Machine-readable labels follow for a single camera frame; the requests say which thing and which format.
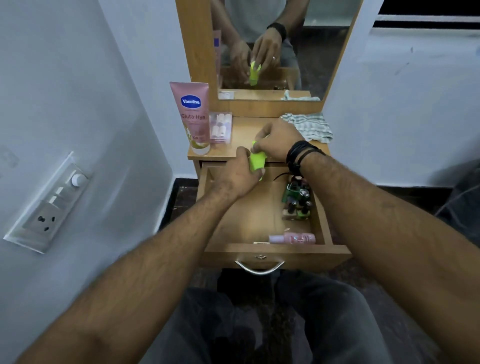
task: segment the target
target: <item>wooden mirror frame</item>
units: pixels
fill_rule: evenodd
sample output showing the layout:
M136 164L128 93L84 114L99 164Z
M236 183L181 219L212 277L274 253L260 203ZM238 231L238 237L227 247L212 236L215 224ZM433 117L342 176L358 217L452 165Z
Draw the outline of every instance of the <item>wooden mirror frame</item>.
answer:
M363 1L348 28L342 50L338 56L334 71L330 77L324 98L321 101L283 101L283 100L219 100L217 76L215 70L215 52L213 46L212 15L210 0L175 0L180 21L183 46L187 56L188 70L192 82L209 84L210 111L230 111L233 116L244 117L280 117L287 112L293 114L312 114L322 111L332 86L338 65L357 19Z

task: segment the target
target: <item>wooden drawer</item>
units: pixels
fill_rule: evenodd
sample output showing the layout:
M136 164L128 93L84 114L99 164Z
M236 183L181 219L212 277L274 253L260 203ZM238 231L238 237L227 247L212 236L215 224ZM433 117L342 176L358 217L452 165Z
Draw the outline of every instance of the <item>wooden drawer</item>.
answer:
M213 187L224 162L204 162L200 173L197 200ZM331 269L351 257L344 245L333 245L325 211L315 196L312 215L305 221L282 219L282 195L287 175L274 178L288 168L282 163L267 163L258 185L238 200L215 229L202 256L203 267L239 267L236 261L251 269L271 269L277 264L285 269L322 271ZM314 245L262 244L269 235L289 232L315 234Z

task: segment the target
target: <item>striped cloth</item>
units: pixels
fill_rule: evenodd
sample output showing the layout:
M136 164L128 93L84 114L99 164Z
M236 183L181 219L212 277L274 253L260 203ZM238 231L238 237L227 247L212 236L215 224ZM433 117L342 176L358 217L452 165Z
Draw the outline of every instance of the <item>striped cloth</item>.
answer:
M290 97L288 90L285 91L282 100L320 101L318 97ZM321 112L309 115L293 115L287 113L282 115L281 118L295 125L307 142L318 140L320 143L328 144L333 139L330 126L325 121L324 115Z

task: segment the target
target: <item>metal drawer handle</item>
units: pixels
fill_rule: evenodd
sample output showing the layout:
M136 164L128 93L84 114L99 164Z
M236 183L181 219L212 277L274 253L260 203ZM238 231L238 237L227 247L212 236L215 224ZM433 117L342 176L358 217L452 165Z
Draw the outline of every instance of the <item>metal drawer handle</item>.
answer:
M267 274L270 274L270 273L276 271L277 269L279 269L284 262L278 263L275 267L273 267L272 269L269 269L269 270L253 270L253 269L250 269L250 268L244 266L238 260L236 260L235 263L237 263L240 267L245 269L247 272L252 273L256 276L266 276Z

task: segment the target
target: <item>wall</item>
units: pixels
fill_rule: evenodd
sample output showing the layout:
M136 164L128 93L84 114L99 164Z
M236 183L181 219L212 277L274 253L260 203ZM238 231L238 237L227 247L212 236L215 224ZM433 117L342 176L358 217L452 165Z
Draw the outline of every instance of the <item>wall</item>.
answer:
M325 103L331 152L373 183L453 186L480 158L480 33L373 29L364 2Z
M93 178L51 249L0 242L0 363L150 236L172 171L96 0L0 5L0 234L70 151Z
M133 82L176 177L197 178L169 81L189 82L174 0L100 0Z

